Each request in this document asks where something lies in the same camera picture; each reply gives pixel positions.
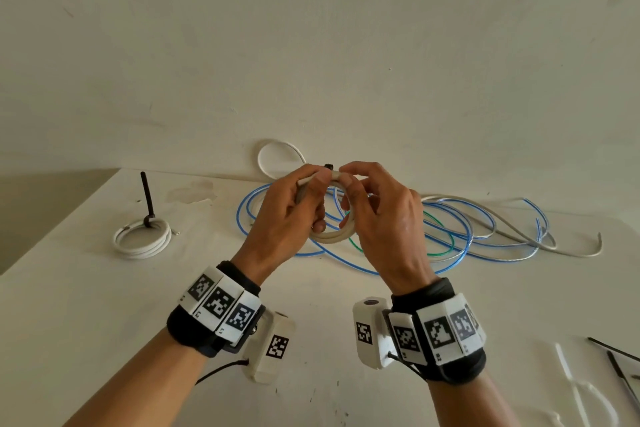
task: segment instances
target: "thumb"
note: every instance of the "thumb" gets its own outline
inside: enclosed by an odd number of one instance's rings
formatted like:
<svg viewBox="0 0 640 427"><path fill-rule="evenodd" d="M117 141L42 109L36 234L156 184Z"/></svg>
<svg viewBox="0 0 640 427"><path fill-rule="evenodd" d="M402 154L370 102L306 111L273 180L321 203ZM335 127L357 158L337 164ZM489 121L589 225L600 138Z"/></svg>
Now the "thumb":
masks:
<svg viewBox="0 0 640 427"><path fill-rule="evenodd" d="M362 182L356 176L341 172L338 177L340 184L344 186L349 198L350 208L354 212L354 218L357 221L371 220L373 218L373 210L369 204L369 195L364 189Z"/></svg>
<svg viewBox="0 0 640 427"><path fill-rule="evenodd" d="M310 220L313 220L316 208L324 202L324 195L327 188L329 188L331 177L332 172L329 169L320 169L316 172L308 182L305 194L294 212L302 213L304 216L308 216Z"/></svg>

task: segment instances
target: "peeled paint patch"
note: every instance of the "peeled paint patch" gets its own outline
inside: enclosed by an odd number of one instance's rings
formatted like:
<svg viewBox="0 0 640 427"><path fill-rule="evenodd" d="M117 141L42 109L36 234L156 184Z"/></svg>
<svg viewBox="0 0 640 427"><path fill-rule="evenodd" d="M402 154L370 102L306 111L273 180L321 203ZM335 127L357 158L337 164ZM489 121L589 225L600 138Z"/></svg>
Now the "peeled paint patch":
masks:
<svg viewBox="0 0 640 427"><path fill-rule="evenodd" d="M213 192L213 183L211 181L193 181L191 187L180 187L169 191L166 196L167 203L199 203L208 199L213 201L217 196Z"/></svg>

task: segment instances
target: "person's left arm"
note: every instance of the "person's left arm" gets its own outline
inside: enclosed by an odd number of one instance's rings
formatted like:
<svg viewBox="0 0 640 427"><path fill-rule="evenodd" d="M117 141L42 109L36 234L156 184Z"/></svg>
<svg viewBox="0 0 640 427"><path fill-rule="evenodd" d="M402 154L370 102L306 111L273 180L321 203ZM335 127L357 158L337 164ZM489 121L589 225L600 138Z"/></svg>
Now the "person's left arm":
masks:
<svg viewBox="0 0 640 427"><path fill-rule="evenodd" d="M296 183L317 172L295 204ZM266 193L249 236L231 260L261 286L309 236L323 232L324 193L331 171L305 164L274 182ZM138 351L93 395L65 427L169 427L196 383L207 358L178 343L166 328Z"/></svg>

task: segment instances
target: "person's right hand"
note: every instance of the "person's right hand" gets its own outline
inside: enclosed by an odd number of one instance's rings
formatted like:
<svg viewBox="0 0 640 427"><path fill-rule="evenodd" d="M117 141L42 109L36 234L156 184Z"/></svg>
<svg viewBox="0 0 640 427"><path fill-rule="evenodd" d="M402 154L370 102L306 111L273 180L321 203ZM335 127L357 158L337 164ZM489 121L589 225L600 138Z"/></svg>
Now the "person's right hand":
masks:
<svg viewBox="0 0 640 427"><path fill-rule="evenodd" d="M342 208L349 209L351 202L364 255L391 292L408 294L438 280L427 257L420 195L377 162L350 162L340 172L348 197Z"/></svg>

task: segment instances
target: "green cable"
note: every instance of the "green cable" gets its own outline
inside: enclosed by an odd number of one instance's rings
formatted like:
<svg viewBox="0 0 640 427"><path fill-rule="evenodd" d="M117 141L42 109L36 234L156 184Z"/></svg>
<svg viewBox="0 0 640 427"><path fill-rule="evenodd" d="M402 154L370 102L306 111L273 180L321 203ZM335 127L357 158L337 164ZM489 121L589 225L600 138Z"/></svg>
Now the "green cable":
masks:
<svg viewBox="0 0 640 427"><path fill-rule="evenodd" d="M426 214L432 220L434 220L436 223L438 223L441 227L444 227L442 222L440 220L438 220L438 218L436 218L434 215L429 214L426 211L423 211L423 213ZM442 253L427 253L427 257L442 257L443 255L446 255L447 253L451 252L451 250L454 249L454 247L456 246L456 239L450 233L447 233L447 235L449 235L449 238L451 238L451 245L449 245L449 249L446 252L442 252ZM356 245L355 241L353 241L351 238L349 238L349 241L351 242L351 244L353 246L355 246L358 249L358 251L364 253L362 251L362 248L360 248L358 245Z"/></svg>

